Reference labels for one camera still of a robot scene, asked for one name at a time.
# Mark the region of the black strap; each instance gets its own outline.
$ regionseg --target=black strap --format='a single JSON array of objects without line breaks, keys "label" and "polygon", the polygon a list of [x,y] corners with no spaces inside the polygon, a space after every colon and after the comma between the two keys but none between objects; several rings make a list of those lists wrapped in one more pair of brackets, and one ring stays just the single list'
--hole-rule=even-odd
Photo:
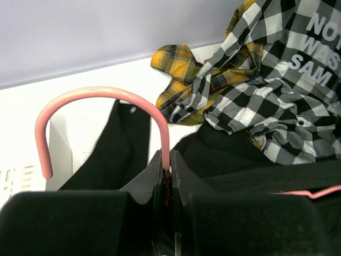
[{"label": "black strap", "polygon": [[221,192],[321,189],[341,184],[341,161],[276,165],[204,178],[204,181]]}]

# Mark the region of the white surface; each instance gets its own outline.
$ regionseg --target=white surface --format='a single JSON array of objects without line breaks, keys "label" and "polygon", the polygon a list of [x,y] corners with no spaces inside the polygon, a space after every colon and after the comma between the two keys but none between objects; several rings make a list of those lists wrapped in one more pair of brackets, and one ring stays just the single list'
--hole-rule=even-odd
[{"label": "white surface", "polygon": [[0,87],[222,42],[244,0],[0,0]]},{"label": "white surface", "polygon": [[[198,61],[213,55],[219,45],[194,49]],[[86,86],[112,86],[136,93],[155,103],[170,76],[150,67],[150,58],[0,90],[0,169],[25,166],[37,159],[35,120],[40,110],[59,94]],[[90,155],[111,111],[113,99],[93,98],[62,107],[51,119],[73,154],[76,171]],[[169,125],[170,147],[198,126]],[[149,159],[160,149],[160,135],[151,123]]]}]

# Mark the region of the black and white checkered fabric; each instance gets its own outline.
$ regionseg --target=black and white checkered fabric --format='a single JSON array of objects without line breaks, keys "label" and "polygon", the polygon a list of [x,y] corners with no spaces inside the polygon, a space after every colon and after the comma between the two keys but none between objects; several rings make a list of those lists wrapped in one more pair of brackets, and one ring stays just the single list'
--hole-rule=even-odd
[{"label": "black and white checkered fabric", "polygon": [[335,131],[341,115],[340,11],[339,0],[256,0],[197,73],[192,95],[170,121],[206,105],[212,72],[242,45],[263,43],[260,76],[227,87],[205,119],[228,134],[246,129],[275,163],[341,158]]}]

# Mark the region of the white table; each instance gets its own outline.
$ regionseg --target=white table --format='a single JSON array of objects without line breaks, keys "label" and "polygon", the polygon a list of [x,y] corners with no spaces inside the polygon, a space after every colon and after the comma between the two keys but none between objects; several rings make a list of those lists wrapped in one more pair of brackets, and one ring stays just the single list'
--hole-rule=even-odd
[{"label": "white table", "polygon": [[[213,55],[219,44],[193,50],[198,61]],[[59,94],[86,86],[111,86],[136,93],[155,103],[170,76],[150,67],[150,58],[0,90],[0,170],[37,159],[34,125],[40,110]],[[111,111],[113,99],[72,102],[52,117],[73,154],[75,172],[90,155]],[[169,125],[170,147],[196,126]],[[157,124],[151,123],[149,159],[160,148]]]}]

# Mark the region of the plaid shirt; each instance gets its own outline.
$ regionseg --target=plaid shirt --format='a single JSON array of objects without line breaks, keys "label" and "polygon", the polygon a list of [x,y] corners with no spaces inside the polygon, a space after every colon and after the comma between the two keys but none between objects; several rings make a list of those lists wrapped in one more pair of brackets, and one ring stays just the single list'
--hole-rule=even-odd
[{"label": "plaid shirt", "polygon": [[246,129],[275,163],[340,159],[340,11],[337,0],[256,0],[196,73],[170,121],[205,108],[213,72],[244,45],[260,43],[259,76],[226,87],[205,119],[228,134]]},{"label": "plaid shirt", "polygon": [[[255,0],[244,2],[233,15],[226,30],[226,36],[234,29]],[[210,107],[223,90],[238,82],[249,81],[259,74],[263,44],[249,43],[241,47],[233,58],[212,72],[209,88],[207,88],[207,101],[205,106],[194,109],[178,121],[184,125],[195,125],[204,121],[204,111]],[[166,45],[160,48],[151,59],[151,66],[172,75],[172,80],[167,89],[159,96],[156,106],[164,117],[170,121],[170,116],[175,107],[183,100],[190,97],[193,90],[193,80],[203,64],[196,61],[193,53],[185,44]]]}]

